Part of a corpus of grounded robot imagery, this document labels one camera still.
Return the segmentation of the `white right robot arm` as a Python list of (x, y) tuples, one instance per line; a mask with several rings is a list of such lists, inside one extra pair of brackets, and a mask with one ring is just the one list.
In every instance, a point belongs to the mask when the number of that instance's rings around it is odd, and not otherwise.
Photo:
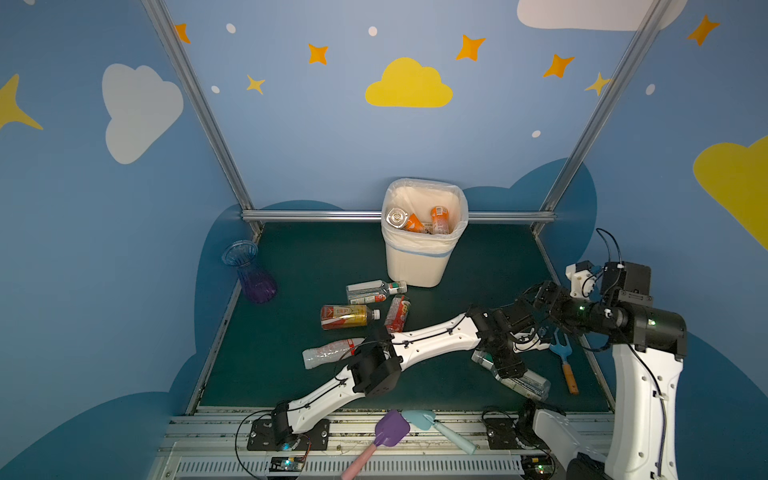
[(537, 407), (521, 427), (565, 468), (569, 479), (675, 479), (675, 403), (687, 328), (673, 312), (620, 294), (592, 302), (553, 282), (523, 295), (525, 312), (574, 332), (604, 334), (616, 369), (611, 445), (601, 456), (562, 414)]

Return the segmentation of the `clear square bottle green label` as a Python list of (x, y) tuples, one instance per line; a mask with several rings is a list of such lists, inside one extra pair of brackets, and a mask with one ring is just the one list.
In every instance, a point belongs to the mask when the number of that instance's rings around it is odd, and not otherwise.
[(351, 305), (383, 302), (393, 295), (407, 292), (406, 282), (384, 282), (374, 280), (351, 284), (346, 287), (348, 303)]

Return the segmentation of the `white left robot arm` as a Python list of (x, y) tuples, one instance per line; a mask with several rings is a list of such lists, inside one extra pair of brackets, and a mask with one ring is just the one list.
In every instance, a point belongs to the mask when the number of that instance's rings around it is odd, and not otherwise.
[(270, 412), (279, 450), (290, 447), (328, 414), (364, 397), (377, 397), (396, 387), (408, 368), (458, 351), (480, 349), (491, 356), (503, 379), (527, 371), (520, 355), (548, 347), (524, 300), (495, 310), (471, 307), (445, 322), (419, 330), (390, 333), (373, 328), (332, 379), (307, 395), (283, 401)]

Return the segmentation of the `orange milk tea bottle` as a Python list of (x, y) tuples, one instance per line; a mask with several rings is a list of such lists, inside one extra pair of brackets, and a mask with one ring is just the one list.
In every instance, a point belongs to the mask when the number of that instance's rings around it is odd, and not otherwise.
[(431, 212), (432, 233), (437, 235), (448, 235), (452, 232), (450, 224), (450, 212), (444, 206), (435, 206)]

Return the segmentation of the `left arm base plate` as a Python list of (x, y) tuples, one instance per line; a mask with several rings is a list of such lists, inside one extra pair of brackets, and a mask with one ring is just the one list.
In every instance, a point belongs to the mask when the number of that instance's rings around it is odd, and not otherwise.
[(330, 440), (330, 421), (320, 420), (311, 430), (302, 434), (291, 434), (285, 440), (275, 437), (273, 422), (258, 419), (251, 424), (247, 435), (248, 451), (326, 451)]

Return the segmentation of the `red label clear bottle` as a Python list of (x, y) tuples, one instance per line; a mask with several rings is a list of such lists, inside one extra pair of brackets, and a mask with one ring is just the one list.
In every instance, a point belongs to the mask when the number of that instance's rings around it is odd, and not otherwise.
[(404, 331), (410, 307), (411, 302), (405, 295), (398, 295), (392, 299), (385, 319), (385, 326), (390, 333)]

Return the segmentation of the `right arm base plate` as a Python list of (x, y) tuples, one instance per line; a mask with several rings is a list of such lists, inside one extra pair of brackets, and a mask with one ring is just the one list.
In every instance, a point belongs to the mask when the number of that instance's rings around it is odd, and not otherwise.
[(490, 450), (520, 450), (525, 447), (518, 436), (514, 419), (484, 418), (482, 423)]

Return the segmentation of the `orange white tea bottle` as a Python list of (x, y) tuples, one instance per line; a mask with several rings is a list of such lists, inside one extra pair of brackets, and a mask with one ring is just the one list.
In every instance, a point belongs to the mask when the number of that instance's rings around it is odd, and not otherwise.
[(425, 225), (415, 214), (409, 214), (407, 216), (403, 229), (412, 233), (427, 233)]

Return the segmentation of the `clear bottle green band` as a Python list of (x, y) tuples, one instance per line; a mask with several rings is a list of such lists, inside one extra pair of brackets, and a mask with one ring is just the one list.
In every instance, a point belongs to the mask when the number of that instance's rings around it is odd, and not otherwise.
[(502, 378), (491, 359), (491, 355), (482, 350), (473, 351), (472, 361), (488, 370), (499, 383), (519, 395), (535, 401), (544, 401), (549, 396), (551, 382), (531, 370), (527, 370), (518, 378)]

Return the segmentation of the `clear bottle bird label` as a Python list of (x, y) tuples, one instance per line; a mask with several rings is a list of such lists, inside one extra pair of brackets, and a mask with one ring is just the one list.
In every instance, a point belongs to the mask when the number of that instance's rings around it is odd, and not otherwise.
[(404, 209), (393, 207), (388, 210), (385, 220), (386, 223), (395, 229), (404, 229), (409, 220), (410, 214)]

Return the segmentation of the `red gold energy drink bottle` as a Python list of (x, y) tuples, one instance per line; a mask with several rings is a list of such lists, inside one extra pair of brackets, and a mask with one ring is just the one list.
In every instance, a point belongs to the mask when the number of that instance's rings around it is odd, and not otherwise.
[(320, 325), (323, 330), (365, 327), (379, 320), (381, 312), (366, 305), (324, 305)]

